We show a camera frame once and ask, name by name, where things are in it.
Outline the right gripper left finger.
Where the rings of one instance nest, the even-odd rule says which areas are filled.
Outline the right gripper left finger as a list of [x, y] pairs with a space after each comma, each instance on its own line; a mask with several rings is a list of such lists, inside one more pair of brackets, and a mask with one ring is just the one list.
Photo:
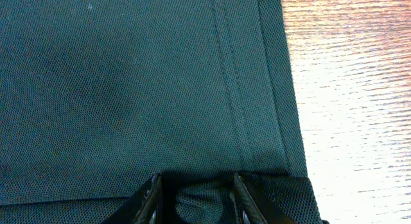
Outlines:
[[161, 175], [154, 174], [102, 224], [161, 224], [162, 194]]

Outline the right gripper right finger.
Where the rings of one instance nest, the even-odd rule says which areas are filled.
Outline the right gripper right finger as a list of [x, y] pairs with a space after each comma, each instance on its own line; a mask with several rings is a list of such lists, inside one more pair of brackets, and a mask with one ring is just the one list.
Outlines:
[[296, 224], [250, 178], [233, 174], [232, 201], [240, 224]]

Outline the black polo shirt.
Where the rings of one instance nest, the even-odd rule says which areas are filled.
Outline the black polo shirt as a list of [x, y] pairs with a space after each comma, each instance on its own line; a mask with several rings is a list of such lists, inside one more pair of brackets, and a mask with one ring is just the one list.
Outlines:
[[236, 223], [243, 173], [322, 221], [281, 0], [1, 0], [1, 222]]

